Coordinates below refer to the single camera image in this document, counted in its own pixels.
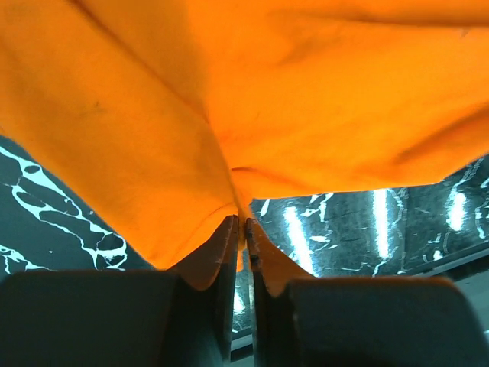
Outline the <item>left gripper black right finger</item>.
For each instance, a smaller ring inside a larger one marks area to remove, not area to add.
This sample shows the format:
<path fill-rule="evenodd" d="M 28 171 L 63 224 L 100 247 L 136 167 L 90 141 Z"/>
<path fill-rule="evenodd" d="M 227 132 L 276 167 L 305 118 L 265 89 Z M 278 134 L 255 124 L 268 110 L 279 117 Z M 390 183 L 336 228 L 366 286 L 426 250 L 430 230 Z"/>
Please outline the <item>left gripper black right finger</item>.
<path fill-rule="evenodd" d="M 445 278 L 317 278 L 247 222 L 258 366 L 486 366 L 488 343 Z"/>

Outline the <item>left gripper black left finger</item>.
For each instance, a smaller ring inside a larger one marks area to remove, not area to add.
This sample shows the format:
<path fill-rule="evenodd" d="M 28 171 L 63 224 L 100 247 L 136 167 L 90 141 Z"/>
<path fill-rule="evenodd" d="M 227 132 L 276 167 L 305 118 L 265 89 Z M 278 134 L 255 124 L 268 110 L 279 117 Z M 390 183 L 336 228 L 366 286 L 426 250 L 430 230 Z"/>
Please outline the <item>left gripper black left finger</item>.
<path fill-rule="evenodd" d="M 29 271 L 1 284 L 3 366 L 227 366 L 238 218 L 166 271 Z"/>

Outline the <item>orange t shirt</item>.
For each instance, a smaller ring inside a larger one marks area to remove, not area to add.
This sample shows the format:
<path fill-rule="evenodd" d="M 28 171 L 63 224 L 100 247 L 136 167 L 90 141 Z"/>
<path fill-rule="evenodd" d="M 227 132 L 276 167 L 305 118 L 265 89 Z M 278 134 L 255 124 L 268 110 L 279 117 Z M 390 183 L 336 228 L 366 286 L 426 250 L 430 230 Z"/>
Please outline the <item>orange t shirt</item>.
<path fill-rule="evenodd" d="M 1 133 L 167 269 L 254 199 L 488 152 L 486 1 L 3 1 Z"/>

